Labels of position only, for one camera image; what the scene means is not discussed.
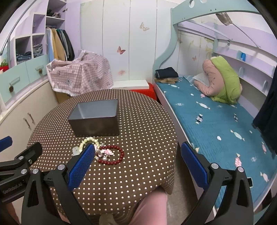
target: blue gripper pad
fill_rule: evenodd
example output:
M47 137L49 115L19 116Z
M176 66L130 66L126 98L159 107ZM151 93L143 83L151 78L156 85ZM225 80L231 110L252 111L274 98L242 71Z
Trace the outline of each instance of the blue gripper pad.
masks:
M0 152L7 149L10 146L12 146L12 138L10 136L7 136L0 140Z
M89 169L92 161L95 157L94 145L90 144L88 147L84 148L84 152L81 152L81 156L75 166L71 169L68 175L68 189L73 191L74 188L80 186L86 172Z
M186 143L183 143L181 146L181 155L197 186L206 190L209 186L208 174L198 158L195 156L194 152Z

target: round table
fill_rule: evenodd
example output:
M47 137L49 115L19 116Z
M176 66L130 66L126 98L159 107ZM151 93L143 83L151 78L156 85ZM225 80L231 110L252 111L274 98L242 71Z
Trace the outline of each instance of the round table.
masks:
M73 193L90 217L112 213L119 224L128 224L140 200L162 186L168 194L174 184L177 137L173 122L157 101L128 90L100 90L72 97L51 110L34 129L28 146L40 142L43 153L31 169L55 169L67 163L72 148L84 139L75 137L68 122L80 102L118 99L120 135L97 137L99 143L117 145L124 150L118 165L103 165L94 160L79 188ZM64 214L54 188L58 210Z

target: blue bedsheet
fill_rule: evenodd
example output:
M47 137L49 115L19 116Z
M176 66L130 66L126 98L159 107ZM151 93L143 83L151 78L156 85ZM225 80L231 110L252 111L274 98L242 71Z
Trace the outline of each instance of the blue bedsheet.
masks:
M234 170L242 166L245 169L247 177L253 180L251 193L254 203L273 178L277 157L272 158L260 132L252 127L253 117L240 104L228 105L203 97L184 78L175 85L157 85L198 153L222 168ZM202 115L202 122L196 120L199 115ZM224 188L220 191L216 209L224 191Z

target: green plant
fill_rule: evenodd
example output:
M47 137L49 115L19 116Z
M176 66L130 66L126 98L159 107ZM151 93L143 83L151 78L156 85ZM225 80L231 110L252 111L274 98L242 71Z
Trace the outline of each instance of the green plant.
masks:
M5 67L5 66L8 66L8 63L6 63L6 60L4 59L0 64L0 67Z

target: green blanket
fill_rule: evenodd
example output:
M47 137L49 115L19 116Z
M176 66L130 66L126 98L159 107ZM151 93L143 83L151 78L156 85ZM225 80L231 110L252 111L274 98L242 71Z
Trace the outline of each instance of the green blanket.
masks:
M241 94L240 79L238 74L222 56L213 58L211 61L221 73L225 84L225 87L221 90L221 92L218 95L211 97L211 99L213 101L228 104L237 103L237 99Z

